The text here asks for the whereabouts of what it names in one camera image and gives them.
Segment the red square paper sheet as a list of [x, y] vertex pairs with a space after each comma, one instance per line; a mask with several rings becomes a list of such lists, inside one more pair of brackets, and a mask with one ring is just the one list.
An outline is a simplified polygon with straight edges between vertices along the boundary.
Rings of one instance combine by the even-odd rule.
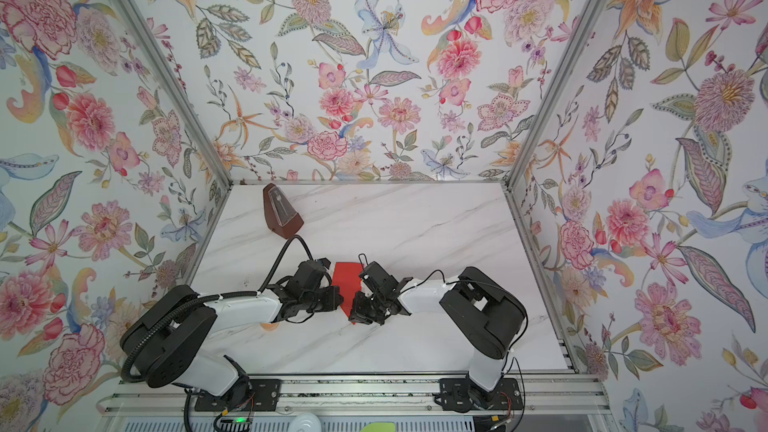
[[347, 318], [351, 317], [356, 294], [361, 291], [360, 273], [363, 266], [359, 262], [336, 262], [332, 274], [332, 284], [339, 288], [343, 299], [341, 309]]

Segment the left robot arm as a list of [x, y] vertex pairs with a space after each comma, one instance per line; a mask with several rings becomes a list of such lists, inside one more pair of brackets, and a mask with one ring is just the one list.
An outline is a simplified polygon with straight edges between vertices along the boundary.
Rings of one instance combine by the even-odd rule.
[[174, 287], [120, 338], [126, 355], [121, 380], [151, 388], [186, 386], [214, 397], [243, 392], [245, 370], [231, 356], [208, 351], [207, 339], [241, 326], [337, 310], [343, 298], [332, 284], [330, 265], [326, 258], [306, 260], [294, 275], [262, 291], [203, 296], [187, 285]]

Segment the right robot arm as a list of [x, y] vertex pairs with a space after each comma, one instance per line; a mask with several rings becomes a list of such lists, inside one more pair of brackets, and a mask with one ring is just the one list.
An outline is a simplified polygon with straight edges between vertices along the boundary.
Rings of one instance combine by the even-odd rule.
[[435, 270], [425, 279], [398, 280], [372, 262], [360, 279], [365, 288], [352, 298], [351, 322], [382, 325], [398, 315], [443, 312], [474, 348], [470, 385], [485, 394], [497, 390], [512, 349], [527, 330], [527, 310], [511, 292], [474, 266], [453, 278]]

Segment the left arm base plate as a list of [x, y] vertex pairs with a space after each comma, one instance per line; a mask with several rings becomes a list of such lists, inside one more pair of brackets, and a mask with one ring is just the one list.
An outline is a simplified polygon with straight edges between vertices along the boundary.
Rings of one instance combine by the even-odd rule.
[[280, 397], [279, 379], [250, 379], [239, 381], [222, 396], [202, 392], [195, 401], [195, 412], [274, 412]]

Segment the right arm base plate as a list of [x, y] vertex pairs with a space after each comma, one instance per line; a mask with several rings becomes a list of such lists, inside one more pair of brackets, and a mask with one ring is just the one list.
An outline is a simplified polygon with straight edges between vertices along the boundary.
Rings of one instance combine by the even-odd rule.
[[524, 408], [524, 394], [514, 378], [502, 378], [490, 392], [475, 385], [468, 377], [440, 379], [438, 385], [439, 390], [433, 399], [443, 411], [511, 412]]

